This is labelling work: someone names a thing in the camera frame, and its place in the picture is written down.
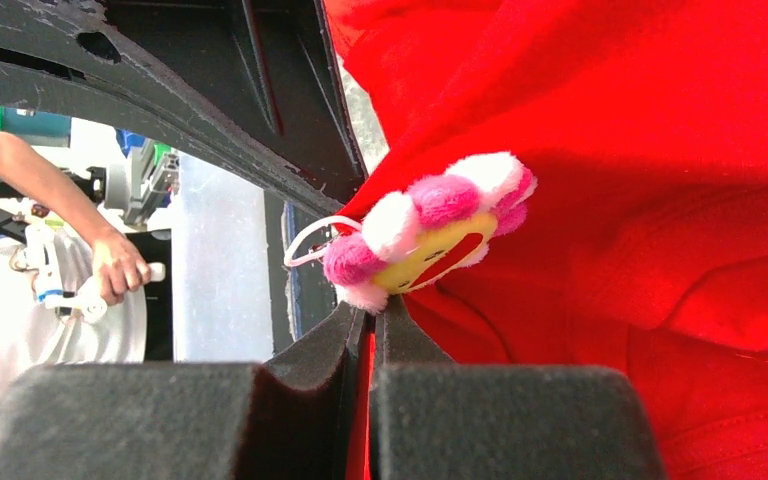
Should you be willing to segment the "person hand in background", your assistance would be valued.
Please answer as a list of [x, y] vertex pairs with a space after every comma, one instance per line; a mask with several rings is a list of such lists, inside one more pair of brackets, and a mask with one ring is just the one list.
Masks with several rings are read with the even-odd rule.
[[136, 246], [121, 232], [105, 228], [91, 242], [93, 274], [108, 305], [120, 303], [151, 280], [151, 269]]

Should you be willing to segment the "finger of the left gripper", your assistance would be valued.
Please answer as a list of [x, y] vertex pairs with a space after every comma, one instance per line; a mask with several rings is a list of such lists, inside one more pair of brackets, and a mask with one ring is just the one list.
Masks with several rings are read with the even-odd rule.
[[0, 1], [0, 105], [136, 132], [321, 215], [366, 176], [319, 1]]

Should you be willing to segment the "person forearm in background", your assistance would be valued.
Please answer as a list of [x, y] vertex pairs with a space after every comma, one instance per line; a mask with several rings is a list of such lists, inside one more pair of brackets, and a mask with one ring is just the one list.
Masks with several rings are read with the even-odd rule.
[[53, 210], [90, 244], [118, 233], [66, 174], [24, 140], [4, 132], [0, 132], [0, 179]]

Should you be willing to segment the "red t-shirt garment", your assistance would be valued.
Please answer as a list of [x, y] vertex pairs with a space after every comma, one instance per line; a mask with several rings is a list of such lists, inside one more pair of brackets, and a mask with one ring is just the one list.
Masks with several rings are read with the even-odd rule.
[[464, 363], [624, 372], [673, 479], [768, 479], [768, 1], [330, 1], [389, 154], [346, 216], [470, 154], [525, 223], [410, 293]]

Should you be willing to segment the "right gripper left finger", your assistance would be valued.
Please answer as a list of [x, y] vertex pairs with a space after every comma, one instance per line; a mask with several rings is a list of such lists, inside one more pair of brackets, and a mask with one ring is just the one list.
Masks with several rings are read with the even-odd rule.
[[0, 400], [0, 479], [339, 479], [364, 315], [263, 363], [36, 367]]

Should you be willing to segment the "pink flower plush brooch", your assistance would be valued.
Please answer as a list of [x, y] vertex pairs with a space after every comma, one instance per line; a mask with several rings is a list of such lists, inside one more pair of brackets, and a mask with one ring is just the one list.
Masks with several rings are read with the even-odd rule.
[[481, 262], [526, 218], [537, 178], [513, 154], [472, 155], [389, 192], [356, 221], [319, 219], [287, 247], [289, 268], [318, 260], [340, 301], [371, 313], [388, 299]]

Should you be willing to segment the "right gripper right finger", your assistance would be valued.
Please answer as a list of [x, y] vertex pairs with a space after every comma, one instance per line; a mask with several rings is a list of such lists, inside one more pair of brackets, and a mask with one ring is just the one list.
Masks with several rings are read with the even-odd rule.
[[663, 479], [628, 379], [603, 367], [461, 365], [399, 297], [375, 319], [376, 479]]

